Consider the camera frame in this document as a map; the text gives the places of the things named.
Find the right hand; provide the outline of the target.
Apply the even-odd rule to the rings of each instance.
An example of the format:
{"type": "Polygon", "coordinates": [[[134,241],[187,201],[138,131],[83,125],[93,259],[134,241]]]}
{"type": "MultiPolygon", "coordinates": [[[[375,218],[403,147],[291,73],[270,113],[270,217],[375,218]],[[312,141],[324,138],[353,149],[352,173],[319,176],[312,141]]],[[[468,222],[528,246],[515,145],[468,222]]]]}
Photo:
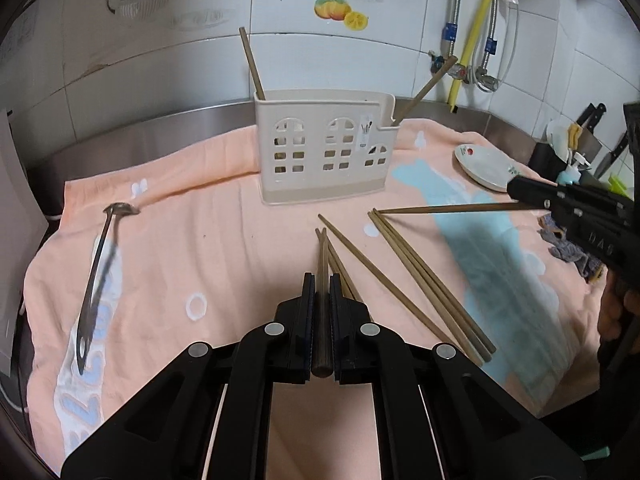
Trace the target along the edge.
{"type": "Polygon", "coordinates": [[[616,284],[616,274],[608,270],[598,316],[598,334],[602,342],[612,341],[620,336],[620,316],[624,304],[616,295],[616,284]]]}

